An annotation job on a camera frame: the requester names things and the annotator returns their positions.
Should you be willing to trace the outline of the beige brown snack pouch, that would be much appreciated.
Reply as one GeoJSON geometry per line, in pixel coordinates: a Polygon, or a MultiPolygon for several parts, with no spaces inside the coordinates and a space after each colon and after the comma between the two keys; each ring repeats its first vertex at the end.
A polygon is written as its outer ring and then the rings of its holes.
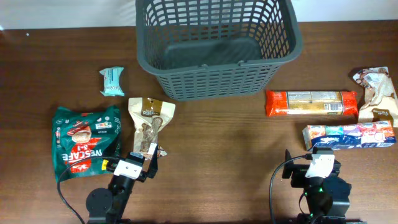
{"type": "Polygon", "coordinates": [[[135,133],[133,151],[141,154],[146,160],[166,156],[159,146],[155,153],[154,145],[159,145],[159,132],[169,124],[175,113],[176,105],[153,98],[130,98],[127,110],[134,122],[135,133]]]}

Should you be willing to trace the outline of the multicolour Kleenex tissue pack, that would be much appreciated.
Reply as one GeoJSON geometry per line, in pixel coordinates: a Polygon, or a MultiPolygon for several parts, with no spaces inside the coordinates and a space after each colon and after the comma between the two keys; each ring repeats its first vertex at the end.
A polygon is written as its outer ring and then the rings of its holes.
{"type": "Polygon", "coordinates": [[[308,125],[303,130],[308,151],[314,147],[332,150],[389,147],[397,140],[390,121],[343,126],[308,125]]]}

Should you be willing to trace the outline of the green Nescafe coffee bag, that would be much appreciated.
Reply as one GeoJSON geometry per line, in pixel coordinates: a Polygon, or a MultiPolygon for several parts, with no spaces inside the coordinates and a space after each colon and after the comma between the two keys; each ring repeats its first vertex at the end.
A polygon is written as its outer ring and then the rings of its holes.
{"type": "Polygon", "coordinates": [[[104,111],[77,113],[59,107],[52,120],[55,180],[107,174],[100,156],[121,152],[121,115],[113,105],[104,111]]]}

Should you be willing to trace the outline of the orange spaghetti packet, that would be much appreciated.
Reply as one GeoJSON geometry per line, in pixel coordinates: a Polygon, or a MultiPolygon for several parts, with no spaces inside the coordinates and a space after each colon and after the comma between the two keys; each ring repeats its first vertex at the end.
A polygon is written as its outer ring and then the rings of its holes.
{"type": "Polygon", "coordinates": [[[266,91],[266,115],[337,114],[357,116],[355,91],[266,91]]]}

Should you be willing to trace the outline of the light blue tissue pack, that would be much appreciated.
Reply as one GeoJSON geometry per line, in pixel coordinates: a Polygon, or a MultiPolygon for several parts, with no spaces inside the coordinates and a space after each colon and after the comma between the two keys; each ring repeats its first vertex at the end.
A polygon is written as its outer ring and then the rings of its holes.
{"type": "Polygon", "coordinates": [[[102,95],[124,96],[124,92],[119,84],[119,79],[123,70],[123,67],[111,67],[99,71],[104,78],[104,90],[101,91],[102,95]]]}

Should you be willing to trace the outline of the beige cookie bag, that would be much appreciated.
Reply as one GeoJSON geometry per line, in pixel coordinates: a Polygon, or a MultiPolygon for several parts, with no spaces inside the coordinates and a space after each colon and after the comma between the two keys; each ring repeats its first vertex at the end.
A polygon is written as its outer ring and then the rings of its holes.
{"type": "Polygon", "coordinates": [[[390,121],[397,128],[397,94],[387,67],[365,68],[353,75],[364,88],[358,122],[390,121]]]}

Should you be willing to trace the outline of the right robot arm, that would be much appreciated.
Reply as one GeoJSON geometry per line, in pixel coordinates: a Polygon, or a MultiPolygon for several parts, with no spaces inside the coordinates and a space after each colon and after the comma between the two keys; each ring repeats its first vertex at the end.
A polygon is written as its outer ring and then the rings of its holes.
{"type": "Polygon", "coordinates": [[[297,223],[344,223],[350,206],[351,184],[339,177],[341,164],[334,151],[326,147],[314,147],[301,156],[309,164],[296,164],[299,156],[285,152],[282,177],[290,179],[290,185],[302,189],[299,200],[306,200],[308,212],[297,215],[297,223]]]}

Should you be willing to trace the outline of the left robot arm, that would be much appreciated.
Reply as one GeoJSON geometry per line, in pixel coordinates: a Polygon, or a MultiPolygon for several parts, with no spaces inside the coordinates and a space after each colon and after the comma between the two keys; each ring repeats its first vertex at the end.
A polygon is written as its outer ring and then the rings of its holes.
{"type": "Polygon", "coordinates": [[[123,213],[134,184],[155,177],[158,171],[158,149],[158,144],[150,144],[149,152],[152,159],[147,170],[143,169],[145,157],[135,152],[130,152],[125,158],[108,159],[105,168],[113,173],[108,187],[94,189],[86,198],[89,224],[132,223],[132,220],[123,218],[123,213]]]}

